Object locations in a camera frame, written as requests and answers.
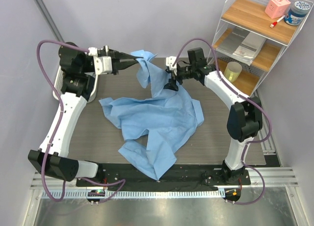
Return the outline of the yellow translucent cup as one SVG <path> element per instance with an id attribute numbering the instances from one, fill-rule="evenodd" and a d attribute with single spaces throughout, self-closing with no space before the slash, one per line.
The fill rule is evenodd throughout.
<path id="1" fill-rule="evenodd" d="M 231 83 L 235 82 L 242 72 L 242 66 L 240 63 L 231 61 L 228 62 L 224 71 L 224 77 Z"/>

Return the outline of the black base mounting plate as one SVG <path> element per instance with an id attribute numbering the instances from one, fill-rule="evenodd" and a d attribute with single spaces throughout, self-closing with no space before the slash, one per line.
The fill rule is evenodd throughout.
<path id="1" fill-rule="evenodd" d="M 114 183 L 124 179 L 122 191 L 132 192 L 200 192 L 216 191 L 219 187 L 249 186 L 248 170 L 235 178 L 226 180 L 221 165 L 180 165 L 174 164 L 160 180 L 154 180 L 131 164 L 102 164 L 102 179 L 95 182 Z"/>

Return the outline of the blue white jar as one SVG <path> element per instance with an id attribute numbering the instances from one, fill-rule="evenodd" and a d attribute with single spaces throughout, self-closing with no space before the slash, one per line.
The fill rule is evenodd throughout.
<path id="1" fill-rule="evenodd" d="M 291 5 L 287 15 L 284 18 L 286 24 L 298 26 L 311 10 L 311 5 L 305 1 L 296 1 Z"/>

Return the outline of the pink cube power strip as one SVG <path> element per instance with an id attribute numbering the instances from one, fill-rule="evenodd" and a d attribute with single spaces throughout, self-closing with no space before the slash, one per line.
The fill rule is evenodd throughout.
<path id="1" fill-rule="evenodd" d="M 271 19 L 282 17 L 290 4 L 291 2 L 289 0 L 269 0 L 265 8 L 265 13 Z"/>

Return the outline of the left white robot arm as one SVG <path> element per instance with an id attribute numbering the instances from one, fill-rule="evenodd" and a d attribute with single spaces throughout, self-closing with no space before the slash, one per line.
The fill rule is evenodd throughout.
<path id="1" fill-rule="evenodd" d="M 93 186 L 104 182 L 100 165 L 68 158 L 70 141 L 79 116 L 96 91 L 97 79 L 103 74 L 118 74 L 135 65 L 139 57 L 104 46 L 101 49 L 79 48 L 72 42 L 58 43 L 62 86 L 52 87 L 59 107 L 50 130 L 38 150 L 31 150 L 28 160 L 43 176 L 64 181 L 87 177 Z"/>

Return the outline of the white laundry basket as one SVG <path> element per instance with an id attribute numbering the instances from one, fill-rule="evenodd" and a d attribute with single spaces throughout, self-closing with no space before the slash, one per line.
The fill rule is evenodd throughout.
<path id="1" fill-rule="evenodd" d="M 95 83 L 94 83 L 91 95 L 89 97 L 89 100 L 87 101 L 87 103 L 91 103 L 96 98 L 99 76 L 96 75 L 94 72 L 93 73 L 89 72 L 87 73 L 87 75 L 90 75 L 95 79 Z M 61 70 L 61 67 L 59 66 L 55 80 L 54 80 L 54 87 L 59 94 L 61 94 L 63 78 L 64 78 L 64 72 Z"/>

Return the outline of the red white marker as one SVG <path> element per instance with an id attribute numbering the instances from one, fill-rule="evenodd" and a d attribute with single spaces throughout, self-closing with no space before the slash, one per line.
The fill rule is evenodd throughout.
<path id="1" fill-rule="evenodd" d="M 270 25 L 270 28 L 274 28 L 281 20 L 283 20 L 285 18 L 285 15 L 283 15 L 282 17 L 280 17 L 277 21 L 273 22 Z"/>

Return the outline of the grey booklet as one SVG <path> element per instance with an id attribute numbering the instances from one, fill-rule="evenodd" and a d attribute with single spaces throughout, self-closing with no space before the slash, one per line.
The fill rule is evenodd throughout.
<path id="1" fill-rule="evenodd" d="M 218 44 L 216 50 L 237 61 L 251 65 L 261 51 L 266 38 L 245 29 L 235 27 Z"/>

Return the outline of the light blue long sleeve shirt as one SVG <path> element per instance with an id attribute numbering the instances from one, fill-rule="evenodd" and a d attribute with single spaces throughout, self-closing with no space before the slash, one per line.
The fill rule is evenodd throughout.
<path id="1" fill-rule="evenodd" d="M 143 88 L 151 87 L 151 98 L 139 100 L 107 97 L 99 102 L 104 116 L 121 129 L 125 143 L 119 153 L 146 176 L 159 180 L 176 162 L 175 153 L 204 122 L 201 103 L 179 86 L 164 89 L 169 74 L 152 63 L 154 54 L 139 50 L 136 74 Z"/>

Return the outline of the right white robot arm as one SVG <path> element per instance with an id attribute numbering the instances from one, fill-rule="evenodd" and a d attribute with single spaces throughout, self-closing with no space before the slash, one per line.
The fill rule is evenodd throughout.
<path id="1" fill-rule="evenodd" d="M 187 65 L 179 66 L 177 57 L 166 58 L 166 72 L 170 78 L 164 88 L 178 91 L 184 80 L 195 79 L 213 91 L 229 109 L 227 131 L 231 142 L 221 177 L 225 183 L 233 184 L 244 175 L 248 148 L 262 129 L 261 101 L 242 93 L 227 81 L 217 62 L 207 64 L 202 48 L 188 50 L 188 60 Z"/>

